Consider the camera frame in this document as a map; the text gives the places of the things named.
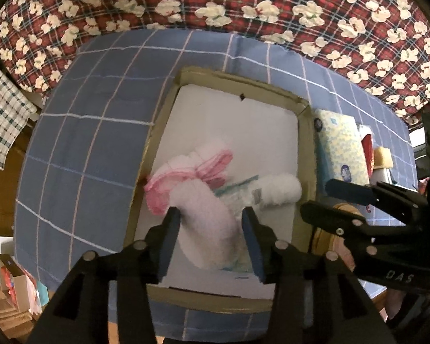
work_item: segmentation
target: silver screw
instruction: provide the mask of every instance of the silver screw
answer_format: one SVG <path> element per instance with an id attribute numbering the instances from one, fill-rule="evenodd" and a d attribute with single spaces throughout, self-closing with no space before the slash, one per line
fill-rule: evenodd
<path id="1" fill-rule="evenodd" d="M 143 249 L 147 248 L 147 242 L 145 242 L 144 240 L 136 240 L 134 242 L 133 247 L 138 250 L 138 251 L 142 251 Z"/>
<path id="2" fill-rule="evenodd" d="M 368 255 L 371 255 L 371 256 L 374 256 L 375 254 L 377 254 L 377 248 L 375 246 L 366 247 L 366 251 Z"/>
<path id="3" fill-rule="evenodd" d="M 282 250 L 287 249 L 289 246 L 288 242 L 284 240 L 276 240 L 274 245 L 277 249 L 282 249 Z"/>
<path id="4" fill-rule="evenodd" d="M 329 261 L 336 261 L 337 260 L 337 258 L 339 257 L 338 255 L 337 255 L 337 253 L 336 252 L 334 252 L 334 251 L 328 251 L 326 254 L 325 254 L 325 257 L 327 258 L 327 259 L 329 259 Z"/>
<path id="5" fill-rule="evenodd" d="M 97 257 L 97 254 L 94 251 L 87 251 L 83 254 L 83 260 L 92 261 Z"/>

